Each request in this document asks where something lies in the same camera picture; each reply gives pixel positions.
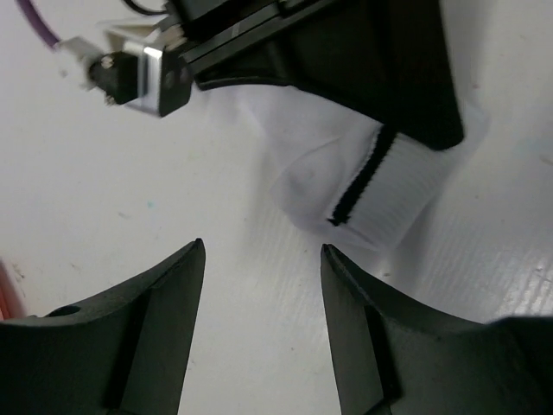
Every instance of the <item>ribbed white fabric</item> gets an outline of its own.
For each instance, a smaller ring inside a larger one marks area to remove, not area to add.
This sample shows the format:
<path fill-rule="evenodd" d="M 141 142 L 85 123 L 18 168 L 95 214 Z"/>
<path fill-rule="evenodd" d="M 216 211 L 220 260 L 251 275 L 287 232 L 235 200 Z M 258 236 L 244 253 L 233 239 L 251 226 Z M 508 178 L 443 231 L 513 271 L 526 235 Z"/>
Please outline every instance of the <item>ribbed white fabric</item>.
<path fill-rule="evenodd" d="M 272 194 L 290 219 L 328 242 L 381 252 L 400 242 L 485 131 L 484 118 L 464 105 L 467 136 L 453 149 L 433 151 L 398 134 L 350 219 L 335 226 L 329 219 L 371 158 L 382 125 L 292 87 L 242 86 L 238 100 L 268 138 L 280 169 Z"/>

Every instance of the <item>white table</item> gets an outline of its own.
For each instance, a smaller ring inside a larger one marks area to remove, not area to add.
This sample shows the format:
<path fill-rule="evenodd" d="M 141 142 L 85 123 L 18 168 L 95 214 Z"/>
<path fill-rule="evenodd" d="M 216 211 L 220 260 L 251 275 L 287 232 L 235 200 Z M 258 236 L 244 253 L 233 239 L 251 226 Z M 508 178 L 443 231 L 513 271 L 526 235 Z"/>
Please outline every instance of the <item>white table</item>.
<path fill-rule="evenodd" d="M 0 14 L 0 256 L 44 315 L 150 268 L 190 240 L 207 268 L 181 414 L 337 415 L 321 241 L 273 206 L 263 140 L 232 95 L 163 121 L 61 80 L 13 2 Z M 37 2 L 64 37 L 130 16 L 113 0 Z M 389 258 L 346 252 L 476 321 L 553 311 L 553 3 L 447 0 L 459 90 L 490 134 Z"/>

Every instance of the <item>black cable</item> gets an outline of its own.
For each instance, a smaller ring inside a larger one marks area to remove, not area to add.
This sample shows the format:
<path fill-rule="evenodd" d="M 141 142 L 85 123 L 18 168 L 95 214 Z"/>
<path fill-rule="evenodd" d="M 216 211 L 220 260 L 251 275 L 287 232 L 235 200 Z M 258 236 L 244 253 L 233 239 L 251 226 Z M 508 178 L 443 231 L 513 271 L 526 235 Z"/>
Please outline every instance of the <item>black cable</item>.
<path fill-rule="evenodd" d="M 152 9 L 146 9 L 145 7 L 141 6 L 140 4 L 137 4 L 134 2 L 134 0 L 123 0 L 123 3 L 125 5 L 133 10 L 136 11 L 136 13 L 139 13 L 144 16 L 159 16 L 159 15 L 165 15 L 167 14 L 166 11 L 163 10 L 152 10 Z"/>

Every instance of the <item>black strip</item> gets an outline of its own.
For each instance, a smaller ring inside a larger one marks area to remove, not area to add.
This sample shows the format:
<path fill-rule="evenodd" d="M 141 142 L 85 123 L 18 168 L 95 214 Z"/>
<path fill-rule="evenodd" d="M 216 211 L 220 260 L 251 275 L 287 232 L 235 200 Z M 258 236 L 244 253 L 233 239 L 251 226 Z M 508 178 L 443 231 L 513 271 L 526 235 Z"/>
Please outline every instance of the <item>black strip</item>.
<path fill-rule="evenodd" d="M 396 136 L 397 130 L 389 125 L 383 125 L 380 129 L 371 158 L 359 172 L 357 177 L 355 177 L 351 186 L 347 188 L 346 192 L 342 195 L 342 198 L 334 209 L 332 218 L 328 220 L 335 227 L 344 225 L 350 220 L 353 208 L 355 208 L 355 205 L 365 192 L 366 187 L 371 182 L 378 167 L 388 154 L 388 151 L 390 151 Z"/>

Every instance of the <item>white connector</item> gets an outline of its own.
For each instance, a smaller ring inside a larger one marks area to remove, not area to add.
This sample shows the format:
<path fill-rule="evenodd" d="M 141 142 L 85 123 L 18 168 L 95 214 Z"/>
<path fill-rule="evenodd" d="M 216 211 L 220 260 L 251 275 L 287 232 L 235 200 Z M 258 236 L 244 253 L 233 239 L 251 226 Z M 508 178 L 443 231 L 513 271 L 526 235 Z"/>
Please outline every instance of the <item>white connector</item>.
<path fill-rule="evenodd" d="M 89 69 L 95 60 L 104 55 L 102 49 L 77 36 L 60 41 L 55 46 L 54 54 L 61 76 L 85 91 L 90 91 L 95 87 L 90 79 Z"/>

